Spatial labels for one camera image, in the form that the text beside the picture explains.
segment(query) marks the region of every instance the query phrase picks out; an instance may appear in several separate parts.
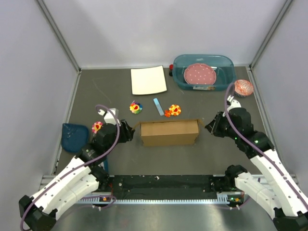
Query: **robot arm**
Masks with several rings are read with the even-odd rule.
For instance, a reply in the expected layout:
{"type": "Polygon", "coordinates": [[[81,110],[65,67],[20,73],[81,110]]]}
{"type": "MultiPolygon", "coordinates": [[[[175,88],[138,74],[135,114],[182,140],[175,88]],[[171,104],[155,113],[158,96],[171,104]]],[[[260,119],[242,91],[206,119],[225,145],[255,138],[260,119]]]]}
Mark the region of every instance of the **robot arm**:
{"type": "Polygon", "coordinates": [[[262,172],[274,193],[254,180],[241,166],[230,166],[226,171],[226,179],[261,205],[273,219],[277,230],[307,230],[308,198],[282,165],[268,137],[263,132],[254,130],[250,114],[246,109],[242,108],[232,96],[228,97],[227,104],[230,119],[237,130],[264,155],[260,155],[234,131],[224,112],[218,112],[214,120],[205,128],[214,136],[232,138],[237,147],[262,172]]]}
{"type": "MultiPolygon", "coordinates": [[[[110,110],[114,115],[117,114],[116,109],[110,110]]],[[[72,158],[65,169],[45,188],[31,197],[25,195],[20,199],[19,210],[21,217],[29,205],[36,200],[25,217],[25,222],[32,231],[51,230],[60,216],[73,204],[97,189],[104,192],[106,187],[108,187],[109,175],[100,166],[100,163],[106,157],[88,166],[79,167],[105,153],[115,142],[117,128],[114,117],[103,110],[98,112],[104,116],[106,123],[98,130],[92,142],[82,147],[81,151],[72,158]],[[74,168],[77,169],[64,177],[74,168]],[[50,189],[40,197],[47,188],[50,189]]],[[[117,143],[131,141],[134,134],[132,128],[125,120],[118,121],[118,123],[120,124],[120,134],[117,143]]]]}

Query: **blue object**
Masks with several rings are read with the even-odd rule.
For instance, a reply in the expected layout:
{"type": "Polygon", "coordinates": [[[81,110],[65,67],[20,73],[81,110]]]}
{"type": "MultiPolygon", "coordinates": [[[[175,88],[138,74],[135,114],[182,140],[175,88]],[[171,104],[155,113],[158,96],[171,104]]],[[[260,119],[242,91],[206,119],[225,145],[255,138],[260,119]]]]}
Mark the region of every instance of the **blue object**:
{"type": "Polygon", "coordinates": [[[77,124],[62,124],[61,145],[69,153],[77,153],[88,143],[89,130],[77,124]]]}
{"type": "Polygon", "coordinates": [[[178,56],[173,63],[172,75],[178,86],[184,90],[225,90],[236,80],[234,65],[231,59],[222,55],[184,54],[178,56]],[[206,64],[216,72],[213,85],[188,84],[184,78],[185,69],[192,64],[206,64]]]}
{"type": "Polygon", "coordinates": [[[154,103],[155,103],[155,105],[156,105],[156,107],[157,107],[157,109],[158,109],[159,114],[160,114],[161,116],[163,116],[163,115],[164,115],[164,111],[163,111],[161,105],[159,104],[158,99],[155,98],[155,99],[153,99],[153,101],[154,101],[154,103]]]}

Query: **white wall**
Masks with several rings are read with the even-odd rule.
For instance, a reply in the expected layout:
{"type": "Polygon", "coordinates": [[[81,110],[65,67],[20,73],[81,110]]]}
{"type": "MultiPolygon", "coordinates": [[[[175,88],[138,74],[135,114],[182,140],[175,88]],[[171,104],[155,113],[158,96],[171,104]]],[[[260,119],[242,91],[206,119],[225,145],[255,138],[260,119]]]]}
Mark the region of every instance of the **white wall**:
{"type": "Polygon", "coordinates": [[[285,0],[45,0],[79,66],[169,65],[186,53],[252,62],[285,0]]]}
{"type": "Polygon", "coordinates": [[[287,168],[308,194],[308,1],[296,0],[255,69],[287,168]]]}
{"type": "Polygon", "coordinates": [[[0,229],[19,230],[19,199],[50,174],[77,73],[35,1],[0,7],[0,229]]]}

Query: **white paper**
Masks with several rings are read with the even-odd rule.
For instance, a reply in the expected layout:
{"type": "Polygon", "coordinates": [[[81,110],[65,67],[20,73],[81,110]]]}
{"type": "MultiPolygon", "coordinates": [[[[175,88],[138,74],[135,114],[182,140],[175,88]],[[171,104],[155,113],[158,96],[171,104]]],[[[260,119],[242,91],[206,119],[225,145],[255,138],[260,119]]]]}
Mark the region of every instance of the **white paper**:
{"type": "Polygon", "coordinates": [[[131,89],[133,95],[148,95],[167,90],[163,66],[131,69],[131,89]]]}

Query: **label on bin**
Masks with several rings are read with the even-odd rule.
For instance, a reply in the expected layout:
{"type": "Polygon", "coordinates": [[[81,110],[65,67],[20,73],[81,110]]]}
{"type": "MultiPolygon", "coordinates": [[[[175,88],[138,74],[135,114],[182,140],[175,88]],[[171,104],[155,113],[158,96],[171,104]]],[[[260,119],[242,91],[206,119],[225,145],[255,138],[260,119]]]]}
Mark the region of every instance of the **label on bin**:
{"type": "Polygon", "coordinates": [[[213,86],[194,86],[192,89],[194,90],[215,90],[213,86]]]}

